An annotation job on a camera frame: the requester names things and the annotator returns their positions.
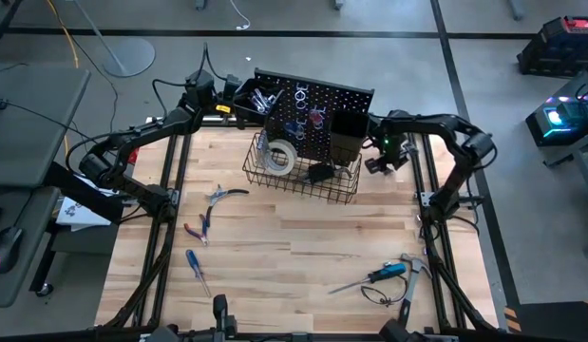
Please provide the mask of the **blue clear-handled screwdriver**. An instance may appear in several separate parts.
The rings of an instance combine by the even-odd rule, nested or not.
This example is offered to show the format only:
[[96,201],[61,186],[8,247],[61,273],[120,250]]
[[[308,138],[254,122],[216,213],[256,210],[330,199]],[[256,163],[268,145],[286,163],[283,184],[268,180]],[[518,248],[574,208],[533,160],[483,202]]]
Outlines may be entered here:
[[201,271],[200,268],[200,264],[199,261],[194,253],[193,250],[187,250],[185,252],[186,255],[186,259],[188,261],[189,266],[192,268],[193,272],[195,273],[195,277],[199,280],[201,287],[203,288],[203,291],[205,292],[205,294],[211,298],[211,292],[206,284],[206,281],[204,279],[203,273]]

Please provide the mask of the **black-handled silver pliers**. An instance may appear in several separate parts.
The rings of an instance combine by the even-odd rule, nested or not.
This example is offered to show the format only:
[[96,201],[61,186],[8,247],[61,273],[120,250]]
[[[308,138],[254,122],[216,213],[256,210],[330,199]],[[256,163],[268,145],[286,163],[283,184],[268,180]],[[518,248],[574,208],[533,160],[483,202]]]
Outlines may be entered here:
[[249,191],[245,190],[245,189],[229,189],[229,190],[224,190],[220,185],[218,185],[217,190],[211,194],[208,195],[207,198],[209,199],[209,206],[205,212],[205,217],[207,218],[207,222],[209,227],[211,226],[211,214],[213,211],[214,206],[220,201],[223,200],[224,198],[231,196],[231,195],[248,195]]

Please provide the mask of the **grey round stand base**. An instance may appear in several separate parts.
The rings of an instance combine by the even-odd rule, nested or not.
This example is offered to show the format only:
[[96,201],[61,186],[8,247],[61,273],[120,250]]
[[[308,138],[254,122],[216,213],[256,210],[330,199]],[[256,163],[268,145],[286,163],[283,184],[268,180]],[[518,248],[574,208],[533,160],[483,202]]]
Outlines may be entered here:
[[117,78],[130,78],[145,72],[153,65],[156,59],[156,50],[150,42],[140,37],[129,37],[116,45],[110,45],[85,11],[80,0],[71,1],[106,50],[107,57],[103,66],[109,75]]

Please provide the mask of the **white paper sheet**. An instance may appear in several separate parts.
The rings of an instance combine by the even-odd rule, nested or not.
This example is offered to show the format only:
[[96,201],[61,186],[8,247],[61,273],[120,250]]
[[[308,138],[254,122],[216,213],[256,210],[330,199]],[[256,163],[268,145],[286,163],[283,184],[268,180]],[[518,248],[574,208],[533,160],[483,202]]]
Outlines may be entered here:
[[64,197],[57,212],[56,223],[68,227],[71,232],[77,232],[92,227],[108,226],[111,221],[95,214],[76,200]]

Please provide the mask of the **black-handled claw hammer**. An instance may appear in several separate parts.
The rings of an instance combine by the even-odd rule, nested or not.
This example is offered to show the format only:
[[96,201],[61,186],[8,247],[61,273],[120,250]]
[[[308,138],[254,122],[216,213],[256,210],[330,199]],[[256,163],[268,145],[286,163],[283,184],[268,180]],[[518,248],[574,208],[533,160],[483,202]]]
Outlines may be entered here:
[[398,323],[405,327],[408,323],[409,312],[411,308],[415,285],[421,272],[425,272],[429,279],[432,279],[432,274],[427,264],[423,262],[420,258],[410,256],[408,254],[401,254],[400,258],[411,265],[410,275],[408,277],[408,289],[402,300],[398,317]]

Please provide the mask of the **wide black pegboard bin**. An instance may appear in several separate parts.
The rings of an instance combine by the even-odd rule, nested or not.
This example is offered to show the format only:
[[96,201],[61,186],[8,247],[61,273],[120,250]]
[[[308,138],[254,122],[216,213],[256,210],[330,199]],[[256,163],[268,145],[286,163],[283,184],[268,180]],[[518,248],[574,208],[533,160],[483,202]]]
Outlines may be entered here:
[[[257,112],[254,105],[250,102],[250,97],[256,95],[256,88],[258,88],[263,95],[267,93],[276,95],[275,104],[263,113]],[[237,118],[249,123],[264,125],[275,108],[283,91],[284,89],[277,84],[260,79],[248,79],[239,89],[234,99]]]

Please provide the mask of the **black computer with coloured lights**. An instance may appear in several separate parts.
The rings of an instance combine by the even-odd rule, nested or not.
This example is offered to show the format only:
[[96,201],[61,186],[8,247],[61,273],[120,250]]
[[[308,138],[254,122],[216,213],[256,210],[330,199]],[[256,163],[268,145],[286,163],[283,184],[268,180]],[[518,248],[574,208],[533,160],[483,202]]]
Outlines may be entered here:
[[571,82],[525,118],[537,147],[569,145],[588,134],[588,81]]

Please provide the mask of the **white masking tape roll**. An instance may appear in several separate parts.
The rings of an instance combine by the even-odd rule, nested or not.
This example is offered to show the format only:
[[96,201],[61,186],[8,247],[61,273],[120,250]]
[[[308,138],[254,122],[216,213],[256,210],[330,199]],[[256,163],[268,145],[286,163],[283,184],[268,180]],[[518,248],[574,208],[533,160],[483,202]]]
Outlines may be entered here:
[[[272,157],[272,150],[281,151],[285,154],[286,163],[278,164]],[[297,152],[294,146],[286,140],[273,140],[268,143],[268,149],[264,154],[265,169],[274,176],[285,176],[293,171],[297,159]]]

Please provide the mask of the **grey desk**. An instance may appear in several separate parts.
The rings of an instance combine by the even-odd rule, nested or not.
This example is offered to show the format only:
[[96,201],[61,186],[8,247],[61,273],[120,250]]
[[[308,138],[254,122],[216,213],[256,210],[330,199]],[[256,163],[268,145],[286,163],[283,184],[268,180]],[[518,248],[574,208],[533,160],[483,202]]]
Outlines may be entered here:
[[0,308],[11,306],[26,279],[59,191],[45,186],[90,72],[56,66],[17,66],[0,72],[0,231],[23,231],[18,260],[0,274]]

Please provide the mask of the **black computer mouse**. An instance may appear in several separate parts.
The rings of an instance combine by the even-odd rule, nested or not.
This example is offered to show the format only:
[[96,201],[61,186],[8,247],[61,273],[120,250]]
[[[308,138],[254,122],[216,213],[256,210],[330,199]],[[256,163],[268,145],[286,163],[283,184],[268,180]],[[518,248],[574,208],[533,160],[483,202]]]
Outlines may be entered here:
[[0,274],[8,273],[19,258],[24,230],[16,226],[0,231]]

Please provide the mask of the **red and blue pliers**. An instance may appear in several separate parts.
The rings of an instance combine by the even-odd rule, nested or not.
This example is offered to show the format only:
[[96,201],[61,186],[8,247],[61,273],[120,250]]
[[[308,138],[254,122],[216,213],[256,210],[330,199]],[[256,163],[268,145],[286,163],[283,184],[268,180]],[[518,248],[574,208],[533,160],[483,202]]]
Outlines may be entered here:
[[200,231],[197,232],[190,227],[188,223],[183,225],[183,229],[192,237],[198,239],[204,247],[209,245],[209,239],[207,237],[209,225],[207,222],[207,218],[203,214],[199,214],[201,228]]

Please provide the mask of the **black crate with red top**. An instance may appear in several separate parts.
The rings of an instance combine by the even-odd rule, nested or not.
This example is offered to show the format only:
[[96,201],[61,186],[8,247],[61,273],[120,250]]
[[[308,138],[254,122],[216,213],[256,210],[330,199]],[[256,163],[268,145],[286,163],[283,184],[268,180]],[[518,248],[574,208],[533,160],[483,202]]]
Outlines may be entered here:
[[588,66],[588,16],[564,16],[547,22],[517,60],[522,74],[574,76]]

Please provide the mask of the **black metal pegboard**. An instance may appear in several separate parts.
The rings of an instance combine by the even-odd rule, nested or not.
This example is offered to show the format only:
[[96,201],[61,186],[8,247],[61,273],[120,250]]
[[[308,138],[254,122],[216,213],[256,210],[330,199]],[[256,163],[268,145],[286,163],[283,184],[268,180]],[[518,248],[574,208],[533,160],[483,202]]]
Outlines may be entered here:
[[[264,128],[268,139],[290,142],[298,157],[332,161],[330,124],[333,114],[346,110],[368,115],[374,91],[347,85],[256,69],[255,78],[284,89]],[[307,106],[295,107],[296,84],[307,85]]]

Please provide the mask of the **tall black pegboard bin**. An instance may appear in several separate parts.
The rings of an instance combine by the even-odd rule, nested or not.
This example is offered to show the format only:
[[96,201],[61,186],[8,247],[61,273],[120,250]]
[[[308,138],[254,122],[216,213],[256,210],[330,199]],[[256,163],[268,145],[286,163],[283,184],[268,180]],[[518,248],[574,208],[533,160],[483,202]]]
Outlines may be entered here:
[[355,162],[367,136],[370,117],[364,113],[339,110],[330,124],[332,160],[342,166]]

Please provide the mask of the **black block with hazard stripes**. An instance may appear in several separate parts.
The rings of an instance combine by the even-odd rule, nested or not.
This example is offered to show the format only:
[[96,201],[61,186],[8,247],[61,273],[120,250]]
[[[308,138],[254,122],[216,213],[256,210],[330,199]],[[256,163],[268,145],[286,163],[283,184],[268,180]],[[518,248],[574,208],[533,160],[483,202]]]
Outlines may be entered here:
[[514,334],[588,342],[588,301],[521,304],[503,314]]

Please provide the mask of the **black teal-handled screwdriver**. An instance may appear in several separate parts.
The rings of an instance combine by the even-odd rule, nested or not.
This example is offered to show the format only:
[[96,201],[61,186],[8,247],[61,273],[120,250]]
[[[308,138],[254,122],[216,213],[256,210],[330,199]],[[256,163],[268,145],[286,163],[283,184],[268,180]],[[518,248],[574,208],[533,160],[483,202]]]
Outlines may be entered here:
[[334,289],[332,291],[329,291],[329,295],[347,290],[348,288],[351,288],[351,287],[354,287],[357,285],[363,285],[366,283],[375,283],[377,281],[382,281],[382,280],[394,278],[394,277],[402,275],[406,270],[407,270],[407,268],[404,263],[387,264],[379,270],[372,271],[372,272],[368,273],[366,275],[366,277],[361,280],[358,280],[358,281],[353,282],[351,284],[348,284],[348,285],[339,287],[337,289]]

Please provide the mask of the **black desk leg with caster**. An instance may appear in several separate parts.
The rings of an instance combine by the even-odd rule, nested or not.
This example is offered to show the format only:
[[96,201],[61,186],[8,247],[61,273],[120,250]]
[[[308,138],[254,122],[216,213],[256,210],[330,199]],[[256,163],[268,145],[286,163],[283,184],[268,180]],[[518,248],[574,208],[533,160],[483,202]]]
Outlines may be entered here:
[[49,234],[49,240],[29,286],[29,290],[35,293],[37,297],[48,296],[54,290],[53,286],[47,283],[47,275],[56,255],[52,246],[60,230],[61,225],[56,222],[55,218],[47,224],[46,232]]

